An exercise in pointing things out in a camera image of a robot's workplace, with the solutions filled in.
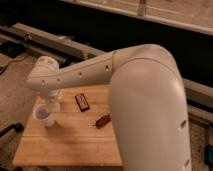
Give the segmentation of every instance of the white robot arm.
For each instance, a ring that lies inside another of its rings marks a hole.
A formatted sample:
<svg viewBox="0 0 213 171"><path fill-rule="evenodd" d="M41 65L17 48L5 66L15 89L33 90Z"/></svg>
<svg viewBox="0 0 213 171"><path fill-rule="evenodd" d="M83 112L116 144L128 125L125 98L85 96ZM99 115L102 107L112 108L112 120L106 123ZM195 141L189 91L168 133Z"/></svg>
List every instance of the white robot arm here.
<svg viewBox="0 0 213 171"><path fill-rule="evenodd" d="M125 171L191 171L186 97L167 50L141 45L58 68L54 59L39 58L28 85L52 98L57 89L110 83L110 113Z"/></svg>

